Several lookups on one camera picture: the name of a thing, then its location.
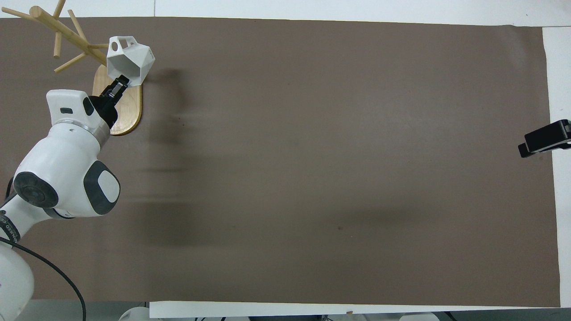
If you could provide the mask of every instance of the oval wooden board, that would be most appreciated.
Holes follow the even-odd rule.
[[[95,78],[93,80],[93,96],[101,95],[101,92],[113,82],[113,79],[107,76],[107,67],[104,65],[97,68]],[[141,119],[143,111],[143,89],[141,86],[129,87],[123,93],[123,96],[115,105],[118,118],[111,128],[111,135],[121,136],[132,132]]]

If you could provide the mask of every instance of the black clamp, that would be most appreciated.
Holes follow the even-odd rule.
[[[551,123],[524,135],[525,143],[517,148],[521,157],[554,149],[571,149],[571,122],[567,119]]]
[[[109,129],[113,127],[113,124],[117,121],[119,115],[115,109],[115,105],[121,99],[123,92],[127,89],[129,84],[129,79],[123,75],[117,77],[113,83],[107,86],[101,95],[99,96],[89,96],[91,104],[95,107],[95,110],[99,116],[107,123]]]

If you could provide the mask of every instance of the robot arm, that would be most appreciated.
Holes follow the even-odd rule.
[[[127,40],[129,45],[122,48],[119,40]],[[15,193],[0,206],[0,320],[14,320],[34,288],[30,267],[11,246],[36,256],[61,274],[78,294],[85,320],[85,303],[71,280],[18,242],[43,220],[101,216],[117,203],[119,181],[97,160],[97,155],[117,120],[115,105],[128,85],[143,82],[155,58],[149,47],[138,44],[133,37],[112,37],[111,43],[118,48],[107,54],[108,75],[117,78],[100,96],[76,90],[47,93],[52,127],[16,169]],[[121,319],[141,317],[140,311],[132,312],[126,312]]]

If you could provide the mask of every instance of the brown table surface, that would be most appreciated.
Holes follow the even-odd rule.
[[[156,63],[143,118],[100,159],[121,181],[101,218],[22,244],[87,300],[559,306],[540,28],[83,18]],[[97,64],[0,19],[0,180],[49,127],[45,93],[89,92]],[[73,298],[49,268],[35,298]]]

